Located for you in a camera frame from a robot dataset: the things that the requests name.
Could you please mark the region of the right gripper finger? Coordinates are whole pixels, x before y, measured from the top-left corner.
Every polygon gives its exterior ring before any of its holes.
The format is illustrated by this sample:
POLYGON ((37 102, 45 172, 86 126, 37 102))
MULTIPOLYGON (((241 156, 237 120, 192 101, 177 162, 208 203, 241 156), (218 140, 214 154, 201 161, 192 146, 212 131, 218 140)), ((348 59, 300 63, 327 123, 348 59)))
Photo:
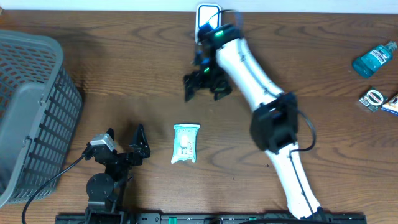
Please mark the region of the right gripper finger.
POLYGON ((197 88, 192 83, 184 84, 184 88, 185 88, 184 100, 185 100, 185 102, 188 102, 195 96, 195 92, 196 92, 197 88))
POLYGON ((230 86, 221 86, 214 89, 214 97, 215 101, 220 100, 226 96, 228 96, 232 92, 232 88, 230 86))

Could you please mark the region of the light blue wipes pack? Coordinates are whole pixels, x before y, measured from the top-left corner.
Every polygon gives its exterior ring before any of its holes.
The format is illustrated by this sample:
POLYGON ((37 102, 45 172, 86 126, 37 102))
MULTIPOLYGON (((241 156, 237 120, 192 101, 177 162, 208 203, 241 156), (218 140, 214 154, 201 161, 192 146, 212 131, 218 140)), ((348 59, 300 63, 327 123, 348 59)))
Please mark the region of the light blue wipes pack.
POLYGON ((175 124, 174 149, 171 163, 191 160, 197 161, 196 145, 199 124, 175 124))

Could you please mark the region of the teal mouthwash bottle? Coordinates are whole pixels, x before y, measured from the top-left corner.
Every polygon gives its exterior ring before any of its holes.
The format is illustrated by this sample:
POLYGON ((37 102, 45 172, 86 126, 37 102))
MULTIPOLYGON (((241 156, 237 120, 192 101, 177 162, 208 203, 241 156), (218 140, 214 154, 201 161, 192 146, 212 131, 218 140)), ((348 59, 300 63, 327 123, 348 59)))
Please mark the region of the teal mouthwash bottle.
POLYGON ((394 41, 390 41, 386 45, 378 45, 355 59, 352 66, 362 77, 370 78, 393 59, 393 53, 396 49, 397 43, 394 41))

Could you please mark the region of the green ointment tin box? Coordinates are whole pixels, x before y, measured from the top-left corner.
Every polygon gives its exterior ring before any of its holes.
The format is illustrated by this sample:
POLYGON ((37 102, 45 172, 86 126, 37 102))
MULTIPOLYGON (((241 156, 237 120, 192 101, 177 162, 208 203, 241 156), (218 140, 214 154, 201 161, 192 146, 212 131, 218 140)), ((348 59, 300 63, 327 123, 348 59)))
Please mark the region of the green ointment tin box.
POLYGON ((359 102, 372 112, 376 112, 377 110, 381 109, 382 105, 386 101, 387 96, 382 94, 373 86, 359 98, 359 102))

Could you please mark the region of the snack bag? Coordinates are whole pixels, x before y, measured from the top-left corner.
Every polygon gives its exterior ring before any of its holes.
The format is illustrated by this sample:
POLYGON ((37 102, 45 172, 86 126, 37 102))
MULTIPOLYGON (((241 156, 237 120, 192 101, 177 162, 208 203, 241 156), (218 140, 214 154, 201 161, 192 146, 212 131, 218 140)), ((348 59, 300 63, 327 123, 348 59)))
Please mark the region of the snack bag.
POLYGON ((384 103, 381 107, 383 111, 387 111, 395 116, 398 116, 398 94, 393 96, 389 101, 384 103))

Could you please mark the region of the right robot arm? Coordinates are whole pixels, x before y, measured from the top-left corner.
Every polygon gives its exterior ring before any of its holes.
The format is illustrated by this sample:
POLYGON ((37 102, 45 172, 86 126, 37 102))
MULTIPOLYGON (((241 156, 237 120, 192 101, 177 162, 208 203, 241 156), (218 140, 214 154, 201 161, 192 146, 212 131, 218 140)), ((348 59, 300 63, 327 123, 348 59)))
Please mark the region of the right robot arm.
POLYGON ((197 29, 193 64, 198 70, 184 76, 185 101, 196 91, 208 89, 214 100, 232 92, 233 81, 248 103, 252 118, 249 132, 278 175, 289 212, 297 219, 320 218, 322 207, 311 190, 303 169, 297 133, 296 96, 278 87, 251 53, 241 30, 232 24, 197 29))

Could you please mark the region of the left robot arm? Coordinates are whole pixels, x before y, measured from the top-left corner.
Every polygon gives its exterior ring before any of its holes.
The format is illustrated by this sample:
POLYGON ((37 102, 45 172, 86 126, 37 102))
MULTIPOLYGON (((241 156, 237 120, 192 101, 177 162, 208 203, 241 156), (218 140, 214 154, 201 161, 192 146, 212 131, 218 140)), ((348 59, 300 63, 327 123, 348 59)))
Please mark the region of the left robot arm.
POLYGON ((131 152, 117 152, 112 128, 104 134, 97 134, 87 144, 82 154, 84 159, 94 158, 105 170, 93 175, 87 182, 85 223, 131 223, 131 214, 123 208, 124 191, 131 180, 129 172, 150 157, 142 124, 137 127, 129 146, 131 152))

